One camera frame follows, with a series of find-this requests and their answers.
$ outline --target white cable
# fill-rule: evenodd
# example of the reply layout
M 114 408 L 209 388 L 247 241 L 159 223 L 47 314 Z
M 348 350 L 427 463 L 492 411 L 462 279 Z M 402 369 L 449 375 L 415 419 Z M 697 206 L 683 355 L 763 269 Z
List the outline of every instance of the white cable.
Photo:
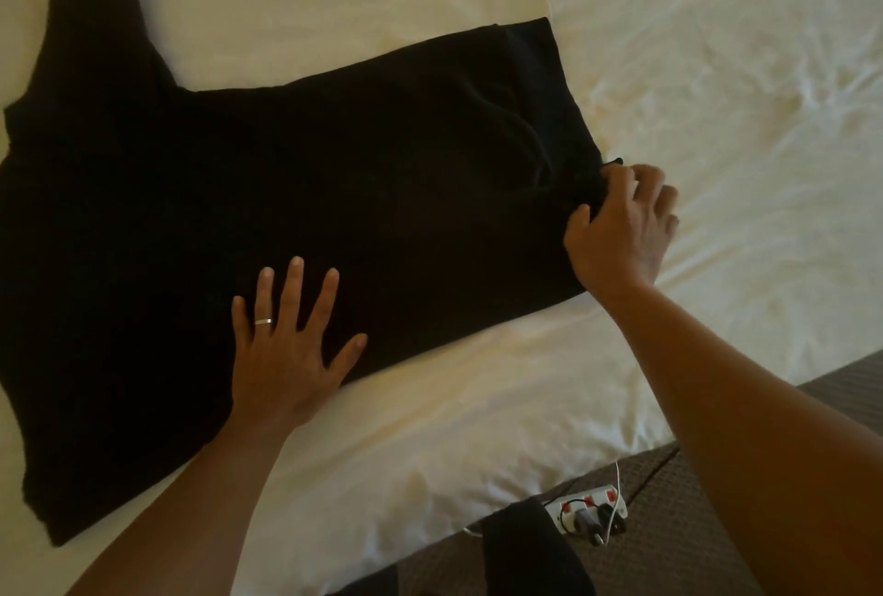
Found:
M 613 503 L 613 512 L 610 515 L 610 521 L 608 522 L 608 531 L 604 536 L 604 546 L 610 542 L 610 530 L 613 528 L 613 520 L 616 517 L 616 511 L 619 509 L 619 499 L 622 497 L 622 483 L 619 478 L 619 462 L 614 461 L 616 464 L 616 500 Z

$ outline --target white power strip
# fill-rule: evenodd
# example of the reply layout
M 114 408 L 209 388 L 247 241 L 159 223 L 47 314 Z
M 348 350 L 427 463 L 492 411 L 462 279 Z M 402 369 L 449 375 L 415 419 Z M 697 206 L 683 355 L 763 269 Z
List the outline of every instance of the white power strip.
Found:
M 619 492 L 613 485 L 598 487 L 587 492 L 569 493 L 561 498 L 556 498 L 555 501 L 546 503 L 546 512 L 555 522 L 558 533 L 573 534 L 575 532 L 573 517 L 578 510 L 588 510 L 592 521 L 602 527 L 606 526 L 598 517 L 598 506 L 605 503 L 612 505 L 614 512 L 618 513 L 621 518 L 628 518 L 629 511 L 625 507 L 625 500 L 619 496 Z

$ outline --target mattress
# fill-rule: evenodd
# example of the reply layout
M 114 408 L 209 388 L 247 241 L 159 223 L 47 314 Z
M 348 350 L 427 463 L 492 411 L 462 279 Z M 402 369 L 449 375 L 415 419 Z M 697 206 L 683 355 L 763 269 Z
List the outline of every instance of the mattress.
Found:
M 663 166 L 681 191 L 661 289 L 795 383 L 883 346 L 883 0 L 142 1 L 192 89 L 279 85 L 547 16 L 605 155 Z M 0 0 L 0 104 L 24 91 L 46 2 Z M 574 298 L 342 390 L 286 444 L 234 591 L 333 590 L 670 438 L 622 336 Z M 9 593 L 64 590 L 168 484 L 51 549 L 23 469 L 0 396 Z

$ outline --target black garment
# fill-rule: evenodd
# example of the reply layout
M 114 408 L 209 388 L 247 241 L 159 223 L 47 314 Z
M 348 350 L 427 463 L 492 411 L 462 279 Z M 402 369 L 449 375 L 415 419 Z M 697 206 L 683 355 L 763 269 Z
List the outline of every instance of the black garment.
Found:
M 594 596 L 573 547 L 536 498 L 481 522 L 487 596 Z M 398 569 L 383 568 L 336 596 L 398 596 Z
M 50 0 L 6 125 L 0 379 L 56 544 L 215 435 L 260 267 L 304 257 L 306 307 L 340 269 L 356 378 L 578 294 L 565 222 L 604 195 L 546 19 L 189 92 L 138 0 Z

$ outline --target person's left hand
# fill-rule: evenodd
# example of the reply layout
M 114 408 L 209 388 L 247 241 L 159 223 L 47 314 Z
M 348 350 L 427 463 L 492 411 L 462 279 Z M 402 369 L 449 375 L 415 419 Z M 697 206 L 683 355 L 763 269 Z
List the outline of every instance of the person's left hand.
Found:
M 340 387 L 356 365 L 367 336 L 354 336 L 335 356 L 328 368 L 322 363 L 321 344 L 334 299 L 339 275 L 332 268 L 313 313 L 303 331 L 298 331 L 300 287 L 304 262 L 294 257 L 281 293 L 278 324 L 260 323 L 273 317 L 273 269 L 258 276 L 254 301 L 254 335 L 248 323 L 246 301 L 233 299 L 233 331 L 236 334 L 236 362 L 233 365 L 233 411 L 228 423 L 239 429 L 285 439 L 308 422 Z

